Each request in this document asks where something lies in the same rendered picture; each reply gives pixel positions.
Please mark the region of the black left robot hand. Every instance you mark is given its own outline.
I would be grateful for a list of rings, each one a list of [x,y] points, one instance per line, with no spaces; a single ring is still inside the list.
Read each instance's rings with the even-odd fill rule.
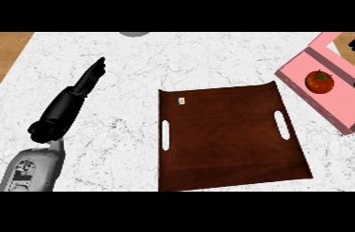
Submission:
[[[40,119],[28,128],[31,139],[43,144],[58,140],[69,130],[78,116],[78,111],[101,76],[105,73],[105,58],[84,71],[74,86],[67,86],[56,95]]]

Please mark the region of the dark brown wooden tray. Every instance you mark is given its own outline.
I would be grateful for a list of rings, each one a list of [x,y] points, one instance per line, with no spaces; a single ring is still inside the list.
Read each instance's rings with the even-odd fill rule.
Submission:
[[[158,121],[169,123],[161,192],[312,177],[297,136],[278,132],[275,113],[285,107],[274,82],[160,91],[158,98]]]

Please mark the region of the red tomato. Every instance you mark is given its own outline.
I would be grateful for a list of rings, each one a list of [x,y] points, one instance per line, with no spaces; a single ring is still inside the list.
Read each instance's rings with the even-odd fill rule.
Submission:
[[[325,94],[334,87],[333,76],[321,70],[312,71],[305,77],[305,86],[315,94]]]

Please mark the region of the pink tray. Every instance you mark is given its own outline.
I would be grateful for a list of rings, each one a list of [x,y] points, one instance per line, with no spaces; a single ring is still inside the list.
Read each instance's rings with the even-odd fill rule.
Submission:
[[[328,45],[345,39],[346,32],[321,32],[306,48],[280,67],[278,79],[294,90],[308,104],[343,135],[355,132],[355,61],[333,52]],[[306,87],[306,75],[324,71],[331,75],[334,87],[315,94]]]

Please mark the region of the grey round object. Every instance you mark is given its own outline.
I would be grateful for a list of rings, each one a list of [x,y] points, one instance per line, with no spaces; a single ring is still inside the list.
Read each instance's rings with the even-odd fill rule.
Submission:
[[[138,38],[145,36],[149,32],[120,32],[126,37]]]

